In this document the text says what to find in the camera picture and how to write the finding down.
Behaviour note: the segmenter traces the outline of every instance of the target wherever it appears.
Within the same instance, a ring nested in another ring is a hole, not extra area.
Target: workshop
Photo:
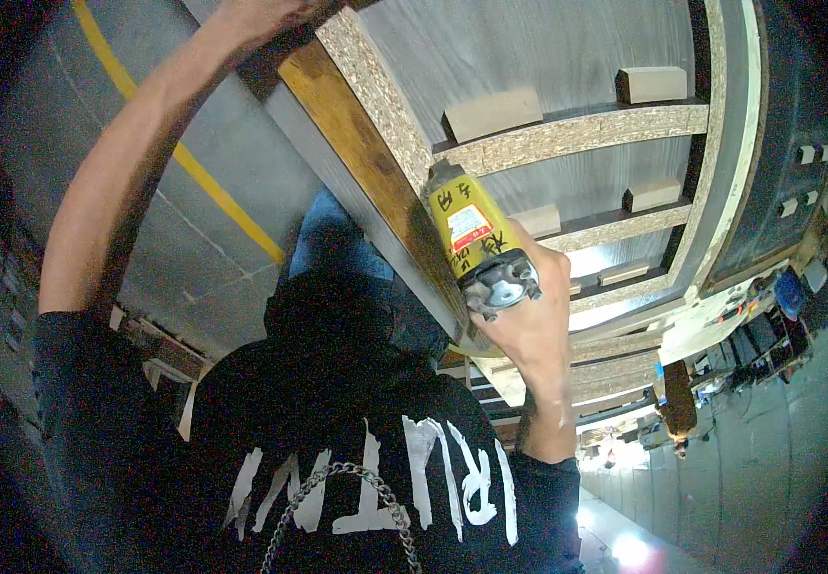
[[[0,571],[827,572],[800,4],[0,2]]]

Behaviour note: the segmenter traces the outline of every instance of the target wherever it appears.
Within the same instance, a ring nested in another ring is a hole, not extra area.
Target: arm
[[[302,0],[225,0],[149,75],[102,132],[56,213],[39,312],[110,308],[158,179],[197,110],[255,48],[316,9]]]
[[[556,464],[576,451],[576,424],[570,392],[570,260],[546,249],[517,222],[513,230],[535,264],[541,298],[523,299],[502,309],[487,323],[476,314],[478,327],[513,361],[526,383],[527,428],[520,429],[519,449],[541,462]]]

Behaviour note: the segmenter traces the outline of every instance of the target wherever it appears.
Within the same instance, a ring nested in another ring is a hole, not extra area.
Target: power tool
[[[524,297],[541,297],[538,271],[497,202],[449,160],[430,168],[427,195],[446,259],[468,308],[484,320]]]

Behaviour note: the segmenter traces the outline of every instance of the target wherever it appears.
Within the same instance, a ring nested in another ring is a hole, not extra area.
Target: yellow painted line
[[[110,45],[104,39],[104,35],[101,34],[98,23],[95,22],[91,11],[88,10],[85,0],[72,0],[72,7],[76,13],[76,20],[78,20],[78,24],[82,28],[82,32],[85,34],[89,46],[95,52],[101,65],[104,66],[104,71],[108,74],[110,80],[114,82],[117,91],[123,94],[123,97],[126,99],[132,98],[133,94],[136,93],[136,82],[132,80],[126,68],[123,67],[123,64],[114,55],[114,52],[110,50]],[[178,143],[175,151],[172,153],[172,157],[178,160],[181,167],[203,188],[206,195],[210,196],[216,202],[216,205],[226,215],[232,218],[232,221],[238,224],[238,227],[247,233],[248,237],[257,242],[261,249],[267,252],[274,263],[283,263],[282,249],[239,207],[236,201],[232,199],[232,196],[226,193],[222,186],[219,185],[219,182],[213,179],[213,176],[210,176],[209,172],[200,165],[200,162],[184,147],[183,143]]]

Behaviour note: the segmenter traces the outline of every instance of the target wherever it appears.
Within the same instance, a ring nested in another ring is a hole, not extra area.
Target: forearm
[[[548,464],[575,456],[576,424],[571,405],[569,370],[547,375],[536,383],[526,377],[526,412],[519,433],[519,450]]]
[[[275,32],[271,21],[270,38]],[[41,313],[113,299],[178,138],[245,50],[244,35],[228,20],[210,18],[102,132],[56,213],[44,254]]]

